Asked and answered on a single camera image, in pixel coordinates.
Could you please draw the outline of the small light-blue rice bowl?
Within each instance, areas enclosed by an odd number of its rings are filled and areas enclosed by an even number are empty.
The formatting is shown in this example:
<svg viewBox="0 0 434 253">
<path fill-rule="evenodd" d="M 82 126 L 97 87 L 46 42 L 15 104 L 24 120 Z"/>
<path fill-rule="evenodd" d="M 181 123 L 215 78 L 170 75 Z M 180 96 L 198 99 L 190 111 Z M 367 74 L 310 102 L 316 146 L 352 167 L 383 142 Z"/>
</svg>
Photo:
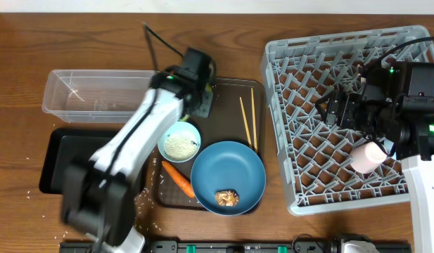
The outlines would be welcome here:
<svg viewBox="0 0 434 253">
<path fill-rule="evenodd" d="M 176 122 L 158 141 L 158 150 L 170 162 L 186 162 L 198 153 L 200 142 L 200 132 L 194 125 Z"/>
</svg>

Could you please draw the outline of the pink cup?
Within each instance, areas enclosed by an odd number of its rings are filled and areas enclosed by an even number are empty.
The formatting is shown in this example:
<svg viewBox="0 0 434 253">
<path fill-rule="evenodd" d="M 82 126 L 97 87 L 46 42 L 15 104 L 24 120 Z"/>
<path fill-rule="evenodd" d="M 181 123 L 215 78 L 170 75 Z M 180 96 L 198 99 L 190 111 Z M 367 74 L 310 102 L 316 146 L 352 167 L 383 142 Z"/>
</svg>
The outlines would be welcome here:
<svg viewBox="0 0 434 253">
<path fill-rule="evenodd" d="M 381 150 L 381 145 L 369 142 L 352 150 L 350 166 L 361 174 L 368 174 L 379 167 L 387 158 Z"/>
</svg>

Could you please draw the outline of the large blue plate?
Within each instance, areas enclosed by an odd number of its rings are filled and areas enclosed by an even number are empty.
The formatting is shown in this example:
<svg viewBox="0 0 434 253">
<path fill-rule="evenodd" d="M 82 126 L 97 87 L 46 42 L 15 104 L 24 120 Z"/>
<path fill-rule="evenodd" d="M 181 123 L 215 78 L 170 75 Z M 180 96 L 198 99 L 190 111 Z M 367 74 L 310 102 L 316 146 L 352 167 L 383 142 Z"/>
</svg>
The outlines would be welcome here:
<svg viewBox="0 0 434 253">
<path fill-rule="evenodd" d="M 209 212 L 237 216 L 252 212 L 259 204 L 267 183 L 260 157 L 246 145 L 221 141 L 206 147 L 191 169 L 191 186 L 197 201 Z M 234 207 L 223 207 L 215 194 L 232 190 L 239 197 Z"/>
</svg>

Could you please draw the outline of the orange carrot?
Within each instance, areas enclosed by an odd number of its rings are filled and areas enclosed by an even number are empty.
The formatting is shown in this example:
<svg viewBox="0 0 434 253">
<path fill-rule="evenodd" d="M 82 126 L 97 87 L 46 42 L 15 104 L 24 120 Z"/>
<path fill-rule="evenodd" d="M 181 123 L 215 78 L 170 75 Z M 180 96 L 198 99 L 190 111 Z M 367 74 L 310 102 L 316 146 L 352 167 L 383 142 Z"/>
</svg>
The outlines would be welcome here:
<svg viewBox="0 0 434 253">
<path fill-rule="evenodd" d="M 170 175 L 176 185 L 189 197 L 195 198 L 196 195 L 193 191 L 192 185 L 189 180 L 184 177 L 173 165 L 167 161 L 162 161 L 162 167 Z"/>
</svg>

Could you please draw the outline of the brown food scrap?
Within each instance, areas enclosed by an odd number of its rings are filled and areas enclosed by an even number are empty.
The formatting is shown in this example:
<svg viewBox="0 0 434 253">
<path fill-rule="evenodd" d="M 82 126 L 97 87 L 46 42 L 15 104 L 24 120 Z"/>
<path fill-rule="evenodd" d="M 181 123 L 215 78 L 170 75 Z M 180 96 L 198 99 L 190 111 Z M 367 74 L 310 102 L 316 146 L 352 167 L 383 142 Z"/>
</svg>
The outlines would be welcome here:
<svg viewBox="0 0 434 253">
<path fill-rule="evenodd" d="M 235 190 L 223 190 L 215 193 L 215 200 L 221 207 L 235 207 L 239 203 L 239 196 Z"/>
</svg>

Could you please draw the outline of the white green wrapper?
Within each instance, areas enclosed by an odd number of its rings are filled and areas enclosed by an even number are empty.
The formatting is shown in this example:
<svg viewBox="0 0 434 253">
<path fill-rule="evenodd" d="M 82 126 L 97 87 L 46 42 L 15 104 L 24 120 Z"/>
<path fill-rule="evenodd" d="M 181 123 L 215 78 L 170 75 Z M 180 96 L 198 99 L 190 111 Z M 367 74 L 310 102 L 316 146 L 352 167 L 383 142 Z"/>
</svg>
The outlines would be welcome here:
<svg viewBox="0 0 434 253">
<path fill-rule="evenodd" d="M 180 121 L 181 121 L 181 122 L 187 122 L 188 119 L 189 119 L 189 117 L 190 117 L 190 115 L 184 115 L 184 116 L 180 119 Z"/>
</svg>

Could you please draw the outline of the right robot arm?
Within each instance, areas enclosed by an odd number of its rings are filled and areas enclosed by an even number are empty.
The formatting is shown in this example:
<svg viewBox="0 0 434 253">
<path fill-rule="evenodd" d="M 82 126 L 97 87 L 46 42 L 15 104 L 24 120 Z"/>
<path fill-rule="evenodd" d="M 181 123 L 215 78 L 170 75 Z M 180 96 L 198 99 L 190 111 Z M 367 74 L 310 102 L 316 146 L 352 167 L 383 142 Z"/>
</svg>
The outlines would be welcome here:
<svg viewBox="0 0 434 253">
<path fill-rule="evenodd" d="M 315 103 L 324 123 L 393 143 L 409 191 L 416 252 L 434 252 L 434 63 L 397 61 L 363 74 L 361 94 Z"/>
</svg>

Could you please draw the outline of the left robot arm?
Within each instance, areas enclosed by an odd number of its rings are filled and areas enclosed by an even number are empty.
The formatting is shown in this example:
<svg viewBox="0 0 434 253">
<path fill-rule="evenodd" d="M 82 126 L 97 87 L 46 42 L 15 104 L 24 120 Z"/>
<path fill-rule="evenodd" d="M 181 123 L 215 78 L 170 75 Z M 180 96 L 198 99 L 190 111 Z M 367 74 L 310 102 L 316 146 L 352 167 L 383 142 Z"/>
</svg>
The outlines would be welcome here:
<svg viewBox="0 0 434 253">
<path fill-rule="evenodd" d="M 145 238 L 134 227 L 135 185 L 162 135 L 185 115 L 208 117 L 216 64 L 188 48 L 180 65 L 156 72 L 139 108 L 89 159 L 65 169 L 63 223 L 93 238 L 88 252 L 141 252 Z"/>
</svg>

